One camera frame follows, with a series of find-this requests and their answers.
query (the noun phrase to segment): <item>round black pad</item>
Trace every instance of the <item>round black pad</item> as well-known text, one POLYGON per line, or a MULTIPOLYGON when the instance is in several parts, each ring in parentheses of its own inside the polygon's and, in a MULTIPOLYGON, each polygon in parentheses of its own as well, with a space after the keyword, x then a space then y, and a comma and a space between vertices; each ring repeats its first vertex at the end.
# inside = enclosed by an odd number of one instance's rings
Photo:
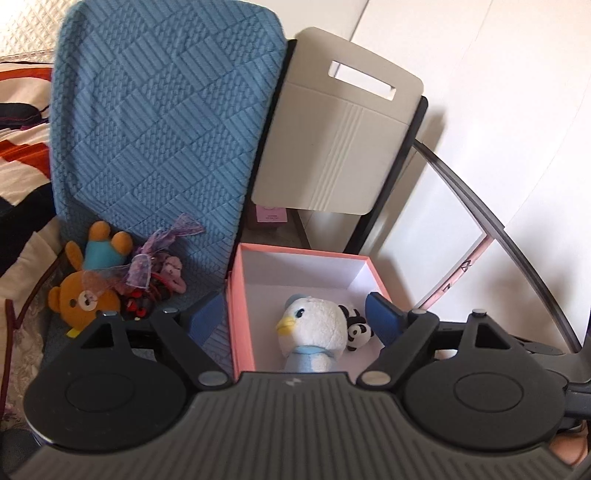
POLYGON ((24 410, 46 442, 108 452, 159 436, 180 417, 186 398, 172 370, 129 347, 70 348, 31 383, 24 410))
POLYGON ((134 381, 119 374, 89 374, 74 380, 66 398, 82 411, 112 411, 134 397, 134 381))
POLYGON ((515 380, 491 373, 467 375, 456 382, 454 390, 466 407, 490 413, 510 410, 523 398, 515 380))
POLYGON ((434 437, 482 452, 550 440, 564 415, 555 379, 490 319, 469 320, 453 358, 419 369, 404 404, 434 437))

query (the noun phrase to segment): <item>pink tag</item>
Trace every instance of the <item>pink tag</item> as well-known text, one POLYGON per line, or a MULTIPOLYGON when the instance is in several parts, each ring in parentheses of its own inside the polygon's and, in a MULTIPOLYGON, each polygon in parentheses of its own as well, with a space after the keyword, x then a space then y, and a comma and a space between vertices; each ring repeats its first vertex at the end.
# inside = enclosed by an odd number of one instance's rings
POLYGON ((281 207, 256 206, 256 221, 259 223, 285 223, 287 221, 287 210, 281 207))

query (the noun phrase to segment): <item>duck beak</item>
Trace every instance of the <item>duck beak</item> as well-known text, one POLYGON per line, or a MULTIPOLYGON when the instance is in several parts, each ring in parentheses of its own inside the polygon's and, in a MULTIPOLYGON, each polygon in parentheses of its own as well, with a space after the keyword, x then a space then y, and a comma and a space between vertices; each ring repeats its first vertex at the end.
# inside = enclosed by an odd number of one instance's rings
POLYGON ((277 335, 281 336, 289 335, 293 332, 294 328, 296 328, 296 321, 293 317, 283 317, 275 327, 277 335))

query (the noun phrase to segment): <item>red stripe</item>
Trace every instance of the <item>red stripe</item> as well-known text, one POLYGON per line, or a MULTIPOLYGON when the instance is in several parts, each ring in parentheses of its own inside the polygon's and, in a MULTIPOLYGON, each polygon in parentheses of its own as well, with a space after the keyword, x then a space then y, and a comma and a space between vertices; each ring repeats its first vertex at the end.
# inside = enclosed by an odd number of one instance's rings
POLYGON ((39 293, 39 290, 41 290, 41 287, 45 284, 47 279, 49 277, 51 277, 53 272, 55 272, 55 270, 57 269, 58 265, 60 264, 62 256, 64 254, 65 254, 64 249, 62 249, 61 252, 59 252, 57 254, 57 258, 53 261, 53 263, 49 266, 49 268, 47 270, 45 270, 45 273, 41 276, 39 281, 35 284, 35 286, 31 290, 31 293, 29 294, 29 296, 27 297, 27 300, 25 301, 25 303, 23 304, 23 306, 21 308, 21 313, 19 313, 18 317, 14 320, 14 329, 15 330, 18 330, 21 327, 22 321, 25 319, 25 315, 27 314, 27 310, 31 306, 33 299, 39 293))
POLYGON ((16 321, 12 300, 5 300, 4 310, 6 313, 6 353, 4 355, 2 387, 0 387, 0 419, 4 416, 6 396, 8 394, 8 380, 10 379, 10 362, 12 361, 12 328, 16 321))
POLYGON ((2 140, 0 141, 0 157, 6 161, 16 160, 35 167, 48 179, 51 178, 49 170, 49 147, 45 143, 15 145, 10 140, 2 140))
POLYGON ((51 81, 51 69, 16 69, 0 72, 0 80, 35 78, 51 81))

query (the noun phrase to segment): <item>purple bow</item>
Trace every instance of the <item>purple bow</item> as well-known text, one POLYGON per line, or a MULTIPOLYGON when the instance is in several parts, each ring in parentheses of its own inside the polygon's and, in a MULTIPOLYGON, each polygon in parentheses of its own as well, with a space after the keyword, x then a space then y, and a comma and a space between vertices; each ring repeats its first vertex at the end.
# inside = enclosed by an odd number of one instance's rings
POLYGON ((145 290, 150 284, 154 256, 170 247, 177 237, 197 235, 204 231, 205 228, 201 223, 183 213, 174 221, 170 229, 160 228, 152 233, 146 243, 135 251, 130 264, 85 271, 82 278, 85 289, 90 290, 97 297, 108 288, 118 289, 121 285, 145 290))
POLYGON ((186 213, 180 215, 169 230, 163 228, 156 230, 150 235, 147 242, 136 250, 134 257, 131 259, 126 280, 127 285, 143 289, 148 288, 154 255, 170 247, 179 236, 197 235, 204 231, 205 228, 186 213))

